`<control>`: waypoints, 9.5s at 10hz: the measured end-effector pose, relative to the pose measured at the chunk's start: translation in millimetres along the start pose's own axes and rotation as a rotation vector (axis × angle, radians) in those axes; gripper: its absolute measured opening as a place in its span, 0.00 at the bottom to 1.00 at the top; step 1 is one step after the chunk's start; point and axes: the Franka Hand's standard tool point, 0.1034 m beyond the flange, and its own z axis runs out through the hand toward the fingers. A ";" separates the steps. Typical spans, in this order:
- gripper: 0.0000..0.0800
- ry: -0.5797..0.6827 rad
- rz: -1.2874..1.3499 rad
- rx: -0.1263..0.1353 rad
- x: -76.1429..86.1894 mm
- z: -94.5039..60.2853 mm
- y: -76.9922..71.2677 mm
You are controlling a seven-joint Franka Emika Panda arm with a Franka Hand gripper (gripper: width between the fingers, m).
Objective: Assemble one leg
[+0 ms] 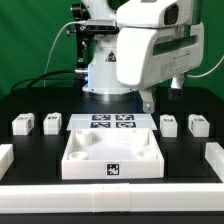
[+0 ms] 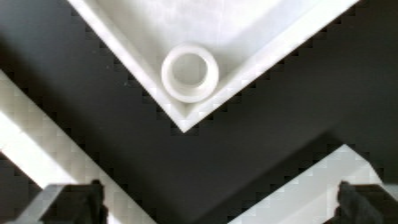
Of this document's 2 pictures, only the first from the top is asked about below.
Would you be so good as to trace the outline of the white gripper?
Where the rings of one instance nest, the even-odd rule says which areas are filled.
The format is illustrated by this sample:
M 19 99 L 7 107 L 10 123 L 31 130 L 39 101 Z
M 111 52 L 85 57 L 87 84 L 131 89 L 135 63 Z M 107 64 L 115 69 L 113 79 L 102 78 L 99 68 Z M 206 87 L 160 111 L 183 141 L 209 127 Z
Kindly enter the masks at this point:
M 201 64 L 203 48 L 202 23 L 193 25 L 188 36 L 183 28 L 123 28 L 117 39 L 117 79 L 127 87 L 141 90 L 143 111 L 152 114 L 153 94 L 145 88 L 173 77 L 168 98 L 180 100 L 186 79 L 182 73 Z

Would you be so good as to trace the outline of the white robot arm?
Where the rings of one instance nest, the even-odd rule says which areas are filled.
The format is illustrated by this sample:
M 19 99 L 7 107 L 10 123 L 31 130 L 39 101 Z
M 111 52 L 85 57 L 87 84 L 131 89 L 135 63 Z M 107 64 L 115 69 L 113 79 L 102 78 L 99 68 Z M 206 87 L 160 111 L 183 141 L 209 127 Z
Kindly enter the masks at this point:
M 108 0 L 81 1 L 95 44 L 84 92 L 112 101 L 137 91 L 152 113 L 153 87 L 170 79 L 168 97 L 181 98 L 187 72 L 203 58 L 202 0 L 128 0 L 117 10 Z

